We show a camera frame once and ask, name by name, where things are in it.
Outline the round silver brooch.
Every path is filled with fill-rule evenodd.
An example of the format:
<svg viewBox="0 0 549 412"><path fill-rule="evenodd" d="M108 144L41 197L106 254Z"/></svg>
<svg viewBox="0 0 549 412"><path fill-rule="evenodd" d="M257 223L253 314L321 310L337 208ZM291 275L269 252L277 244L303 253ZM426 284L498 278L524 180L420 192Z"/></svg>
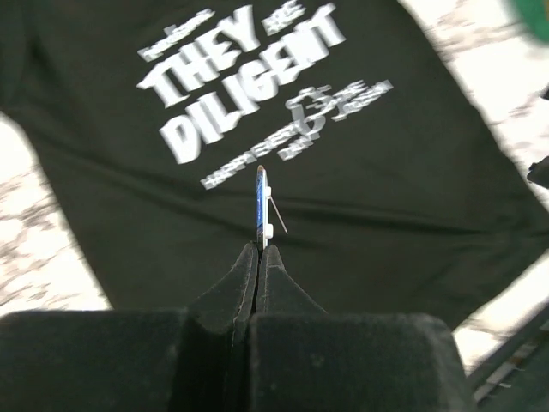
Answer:
<svg viewBox="0 0 549 412"><path fill-rule="evenodd" d="M268 247L269 241L274 237L274 226L268 219L269 205L273 206L282 229L288 233L287 226L272 197L267 171L263 165L259 165L256 171L256 243L259 251L264 251Z"/></svg>

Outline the black printed t-shirt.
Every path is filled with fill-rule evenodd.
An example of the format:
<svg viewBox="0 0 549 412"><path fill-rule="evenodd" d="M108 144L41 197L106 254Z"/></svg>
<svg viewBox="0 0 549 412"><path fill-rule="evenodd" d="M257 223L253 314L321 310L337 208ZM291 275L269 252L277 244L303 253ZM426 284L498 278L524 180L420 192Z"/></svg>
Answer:
<svg viewBox="0 0 549 412"><path fill-rule="evenodd" d="M185 306L254 238L328 312L456 327L548 214L396 1L4 1L1 109L117 308Z"/></svg>

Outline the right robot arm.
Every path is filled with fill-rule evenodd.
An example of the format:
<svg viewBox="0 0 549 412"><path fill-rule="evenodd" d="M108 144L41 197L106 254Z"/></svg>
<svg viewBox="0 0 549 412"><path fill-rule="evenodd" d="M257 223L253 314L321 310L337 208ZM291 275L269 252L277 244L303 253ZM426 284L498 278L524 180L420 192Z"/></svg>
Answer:
<svg viewBox="0 0 549 412"><path fill-rule="evenodd" d="M530 183L549 189L549 156L531 164L528 168L527 180Z"/></svg>

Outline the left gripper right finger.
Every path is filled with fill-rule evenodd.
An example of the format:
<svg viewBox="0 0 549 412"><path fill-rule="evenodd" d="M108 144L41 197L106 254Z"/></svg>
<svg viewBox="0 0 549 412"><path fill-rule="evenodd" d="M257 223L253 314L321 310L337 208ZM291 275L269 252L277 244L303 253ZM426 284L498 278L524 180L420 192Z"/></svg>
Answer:
<svg viewBox="0 0 549 412"><path fill-rule="evenodd" d="M250 321L253 411L474 411L454 337L425 314L332 315L262 254Z"/></svg>

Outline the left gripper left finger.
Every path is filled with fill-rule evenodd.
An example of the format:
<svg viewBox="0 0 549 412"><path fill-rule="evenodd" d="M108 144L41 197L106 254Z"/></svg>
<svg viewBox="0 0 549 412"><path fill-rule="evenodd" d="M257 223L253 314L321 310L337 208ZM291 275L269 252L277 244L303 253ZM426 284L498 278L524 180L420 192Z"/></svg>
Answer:
<svg viewBox="0 0 549 412"><path fill-rule="evenodd" d="M2 410L238 410L257 266L248 244L187 308L4 316Z"/></svg>

